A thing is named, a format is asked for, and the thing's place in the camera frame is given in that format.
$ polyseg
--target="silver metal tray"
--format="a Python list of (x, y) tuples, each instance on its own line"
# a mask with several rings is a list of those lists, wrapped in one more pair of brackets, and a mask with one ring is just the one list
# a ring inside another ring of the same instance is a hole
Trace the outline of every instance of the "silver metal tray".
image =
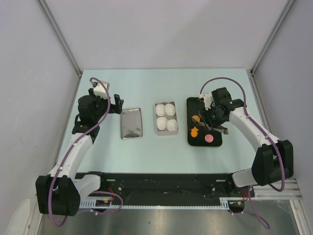
[(121, 138), (123, 140), (141, 138), (142, 115), (141, 109), (123, 109), (121, 113)]

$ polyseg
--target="metal container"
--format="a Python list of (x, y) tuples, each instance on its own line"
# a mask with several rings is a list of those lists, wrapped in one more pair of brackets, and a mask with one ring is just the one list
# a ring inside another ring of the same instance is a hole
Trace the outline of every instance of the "metal container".
[(158, 136), (178, 134), (175, 102), (156, 103), (156, 130)]
[(121, 138), (123, 140), (141, 138), (142, 116), (141, 109), (123, 109), (121, 113)]

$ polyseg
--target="rectangular metal tray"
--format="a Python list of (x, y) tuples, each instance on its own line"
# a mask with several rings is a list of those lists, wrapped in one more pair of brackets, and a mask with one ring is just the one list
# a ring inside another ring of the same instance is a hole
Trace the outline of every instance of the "rectangular metal tray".
[[(155, 107), (158, 105), (158, 104), (163, 104), (163, 105), (167, 105), (167, 104), (173, 104), (175, 109), (176, 109), (176, 105), (175, 105), (175, 102), (173, 101), (170, 101), (170, 102), (158, 102), (155, 104)], [(167, 114), (164, 114), (163, 117), (165, 117), (167, 120), (171, 120), (171, 119), (174, 119), (177, 121), (177, 110), (175, 111), (175, 114), (172, 115), (172, 116), (169, 116)], [(178, 130), (175, 130), (175, 131), (169, 131), (167, 128), (165, 128), (164, 130), (159, 130), (157, 125), (156, 125), (156, 130), (157, 130), (157, 135), (158, 136), (172, 136), (172, 135), (177, 135), (178, 134)]]
[(138, 139), (142, 136), (141, 109), (123, 109), (121, 113), (121, 138), (123, 140), (130, 140)]

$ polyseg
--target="yellow object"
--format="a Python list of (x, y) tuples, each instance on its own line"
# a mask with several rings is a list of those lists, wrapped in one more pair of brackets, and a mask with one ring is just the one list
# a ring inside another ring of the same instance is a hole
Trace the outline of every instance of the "yellow object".
[(193, 119), (196, 120), (196, 121), (200, 121), (200, 117), (197, 116), (197, 115), (193, 115), (191, 118), (193, 118)]
[(191, 137), (193, 137), (193, 138), (197, 137), (198, 131), (199, 131), (199, 129), (197, 127), (192, 128), (191, 129), (191, 134), (190, 134)]

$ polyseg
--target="silver metal floor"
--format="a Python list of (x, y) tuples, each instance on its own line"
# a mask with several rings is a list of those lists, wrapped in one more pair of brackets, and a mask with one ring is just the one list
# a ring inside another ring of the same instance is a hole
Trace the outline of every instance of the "silver metal floor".
[[(299, 235), (288, 200), (254, 201), (271, 226), (266, 230), (251, 215), (231, 216), (212, 210), (125, 209), (113, 215), (82, 213), (60, 229), (43, 216), (38, 235)], [(246, 204), (246, 211), (251, 211)]]

